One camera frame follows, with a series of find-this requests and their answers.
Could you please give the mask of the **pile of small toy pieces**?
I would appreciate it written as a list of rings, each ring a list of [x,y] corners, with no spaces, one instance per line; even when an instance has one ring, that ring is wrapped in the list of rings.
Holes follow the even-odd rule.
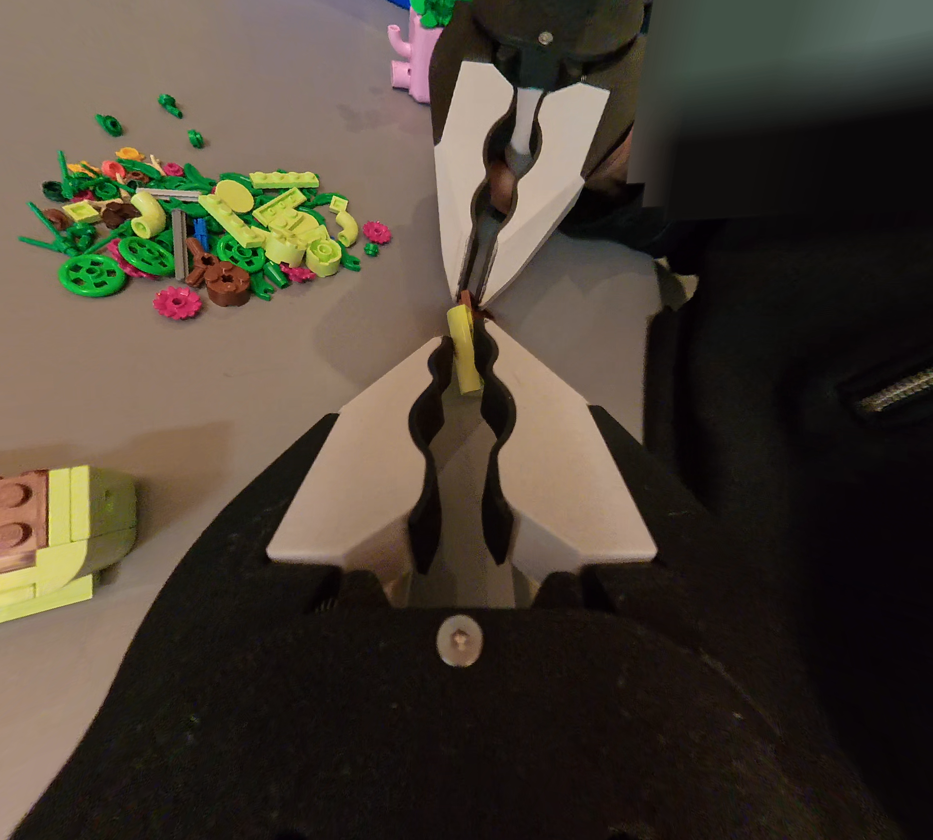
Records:
[[[141,283],[159,317],[189,322],[209,306],[268,303],[291,287],[358,273],[393,242],[389,224],[356,219],[348,197],[315,171],[210,175],[192,160],[208,146],[195,127],[183,130],[188,158],[172,159],[128,143],[113,112],[93,120],[116,150],[96,158],[58,150],[55,175],[26,204],[38,229],[16,238],[48,255],[54,281],[77,299],[114,299]]]

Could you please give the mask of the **person's right forearm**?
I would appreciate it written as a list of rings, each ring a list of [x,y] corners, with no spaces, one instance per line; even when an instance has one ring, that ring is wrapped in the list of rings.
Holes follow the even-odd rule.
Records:
[[[658,257],[667,222],[663,211],[644,206],[643,198],[641,184],[620,193],[583,188],[558,230],[574,240],[617,243]]]

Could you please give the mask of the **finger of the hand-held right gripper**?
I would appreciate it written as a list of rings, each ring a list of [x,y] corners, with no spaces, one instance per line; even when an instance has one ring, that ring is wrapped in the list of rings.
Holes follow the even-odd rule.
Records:
[[[513,86],[493,63],[461,64],[434,151],[441,255],[454,303],[471,275],[476,202],[486,181],[488,140],[513,98]]]
[[[483,308],[513,282],[577,202],[609,95],[604,88],[577,83],[543,97],[538,156],[518,181],[516,204],[496,235],[484,285],[477,290]]]

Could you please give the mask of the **lime and brown toy panel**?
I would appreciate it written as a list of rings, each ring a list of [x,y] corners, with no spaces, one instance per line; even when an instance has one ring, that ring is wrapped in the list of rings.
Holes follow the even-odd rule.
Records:
[[[463,395],[481,393],[484,381],[476,367],[474,326],[476,320],[488,320],[488,312],[474,305],[468,289],[462,289],[457,304],[447,312],[449,336],[453,342],[454,366]]]

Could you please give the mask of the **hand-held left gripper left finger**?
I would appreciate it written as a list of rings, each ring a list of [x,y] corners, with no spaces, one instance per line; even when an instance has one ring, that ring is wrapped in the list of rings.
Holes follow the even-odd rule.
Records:
[[[266,553],[274,562],[365,570],[407,593],[437,550],[429,444],[443,424],[452,341],[433,337],[344,404]]]

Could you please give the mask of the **lime toy brick pot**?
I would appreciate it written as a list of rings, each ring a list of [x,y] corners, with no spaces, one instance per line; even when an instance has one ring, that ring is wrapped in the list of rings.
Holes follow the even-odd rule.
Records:
[[[90,600],[136,541],[134,478],[88,465],[1,480],[1,622]]]

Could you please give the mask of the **person's right hand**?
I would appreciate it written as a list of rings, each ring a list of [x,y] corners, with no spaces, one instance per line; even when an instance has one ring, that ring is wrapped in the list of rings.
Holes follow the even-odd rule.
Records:
[[[624,139],[589,176],[584,192],[591,193],[599,199],[606,199],[610,203],[629,201],[636,195],[638,189],[628,182],[633,134],[634,128],[631,127]],[[517,185],[515,174],[504,160],[499,159],[492,163],[487,177],[490,182],[492,206],[502,214],[508,214],[511,198]]]

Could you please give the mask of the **person's black jacket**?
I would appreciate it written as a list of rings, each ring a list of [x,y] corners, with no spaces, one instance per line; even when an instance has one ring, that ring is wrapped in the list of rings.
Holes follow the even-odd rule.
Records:
[[[834,736],[931,838],[931,100],[676,158],[636,247],[698,289],[656,323],[646,437],[776,573]]]

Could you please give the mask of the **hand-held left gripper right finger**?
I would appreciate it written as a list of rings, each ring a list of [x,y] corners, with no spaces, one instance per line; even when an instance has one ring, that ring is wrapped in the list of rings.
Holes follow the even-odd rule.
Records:
[[[481,412],[496,436],[484,484],[486,546],[535,583],[658,548],[589,404],[494,322],[477,325]]]

